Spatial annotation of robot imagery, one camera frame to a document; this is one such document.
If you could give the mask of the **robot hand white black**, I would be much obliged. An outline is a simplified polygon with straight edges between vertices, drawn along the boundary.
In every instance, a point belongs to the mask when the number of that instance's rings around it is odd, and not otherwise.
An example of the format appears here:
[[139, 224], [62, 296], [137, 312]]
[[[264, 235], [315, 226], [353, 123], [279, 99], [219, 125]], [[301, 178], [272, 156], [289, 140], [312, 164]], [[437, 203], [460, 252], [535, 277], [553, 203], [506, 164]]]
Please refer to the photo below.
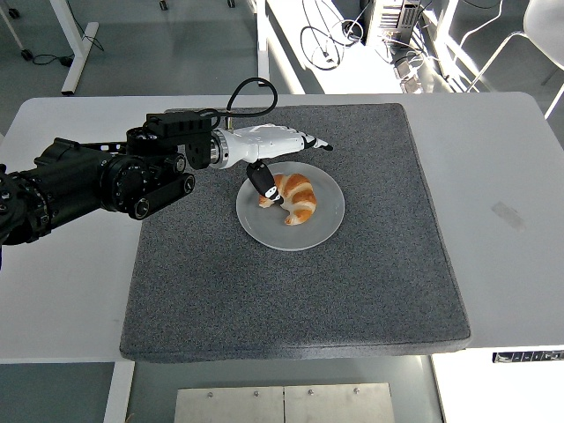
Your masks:
[[275, 124], [263, 124], [238, 130], [215, 130], [211, 166], [217, 169], [232, 167], [239, 161], [247, 165], [247, 177], [256, 191], [276, 204], [283, 204], [270, 169], [263, 159], [273, 159], [309, 148], [333, 147], [320, 138], [296, 129]]

